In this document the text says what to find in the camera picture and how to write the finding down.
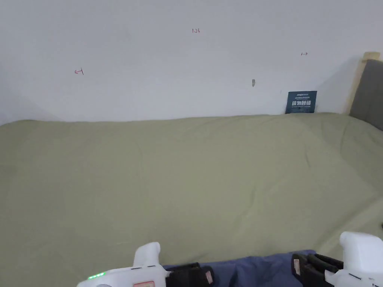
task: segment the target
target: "red pen mark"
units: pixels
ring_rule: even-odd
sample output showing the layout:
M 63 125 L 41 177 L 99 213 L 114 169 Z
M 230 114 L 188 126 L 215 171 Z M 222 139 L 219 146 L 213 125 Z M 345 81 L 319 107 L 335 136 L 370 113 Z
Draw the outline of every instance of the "red pen mark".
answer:
M 80 73 L 80 72 L 81 72 L 82 74 L 84 74 L 84 72 L 82 71 L 82 68 L 81 68 L 81 70 L 79 70 L 79 71 L 75 70 L 74 72 L 75 72 L 75 74 L 78 74 L 78 73 Z

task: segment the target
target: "red label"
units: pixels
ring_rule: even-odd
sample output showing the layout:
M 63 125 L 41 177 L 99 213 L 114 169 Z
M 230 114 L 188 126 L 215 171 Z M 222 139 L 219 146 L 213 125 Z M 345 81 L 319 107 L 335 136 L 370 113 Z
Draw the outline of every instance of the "red label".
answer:
M 154 287 L 154 281 L 134 284 L 133 287 Z

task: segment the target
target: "blue fabric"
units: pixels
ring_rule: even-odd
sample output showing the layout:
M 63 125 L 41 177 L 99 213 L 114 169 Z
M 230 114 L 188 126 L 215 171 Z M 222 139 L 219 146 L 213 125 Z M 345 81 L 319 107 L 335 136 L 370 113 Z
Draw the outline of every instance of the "blue fabric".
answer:
M 293 253 L 310 254 L 303 250 L 265 257 L 250 256 L 241 259 L 204 263 L 214 270 L 214 287 L 302 287 L 291 273 Z

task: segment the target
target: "green bed sheet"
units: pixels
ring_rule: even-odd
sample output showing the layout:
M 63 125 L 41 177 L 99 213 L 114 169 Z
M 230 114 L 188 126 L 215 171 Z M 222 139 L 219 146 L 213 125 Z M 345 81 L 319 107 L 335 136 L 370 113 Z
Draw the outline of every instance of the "green bed sheet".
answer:
M 0 286 L 76 286 L 151 241 L 162 264 L 321 248 L 382 195 L 383 132 L 339 114 L 13 122 Z

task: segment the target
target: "mattress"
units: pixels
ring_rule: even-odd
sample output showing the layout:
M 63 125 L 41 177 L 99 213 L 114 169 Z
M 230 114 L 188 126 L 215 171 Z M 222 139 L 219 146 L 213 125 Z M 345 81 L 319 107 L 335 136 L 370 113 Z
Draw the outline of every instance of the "mattress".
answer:
M 130 266 L 382 237 L 383 132 L 339 114 L 0 127 L 0 285 L 75 286 Z

